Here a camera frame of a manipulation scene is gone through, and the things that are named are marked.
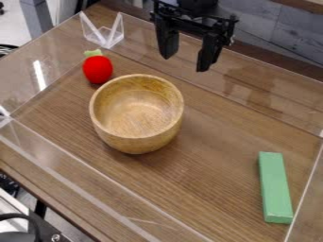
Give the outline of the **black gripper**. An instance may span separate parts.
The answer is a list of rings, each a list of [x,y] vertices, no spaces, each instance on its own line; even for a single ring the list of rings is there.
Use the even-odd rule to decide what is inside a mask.
[[[179,48],[179,32],[203,36],[198,52],[196,70],[206,72],[218,61],[223,45],[234,43],[235,25],[239,17],[223,10],[219,0],[152,0],[151,20],[159,53],[167,60]]]

